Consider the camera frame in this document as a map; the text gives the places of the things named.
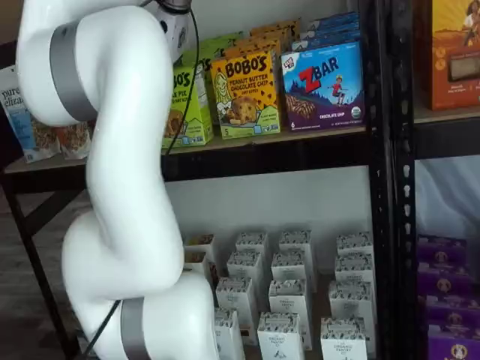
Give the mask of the white perforated gripper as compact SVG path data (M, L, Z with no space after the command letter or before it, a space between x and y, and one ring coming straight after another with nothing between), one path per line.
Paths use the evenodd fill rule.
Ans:
M171 12L158 9L155 18L160 23L169 47L172 62L177 62L187 47L189 12Z

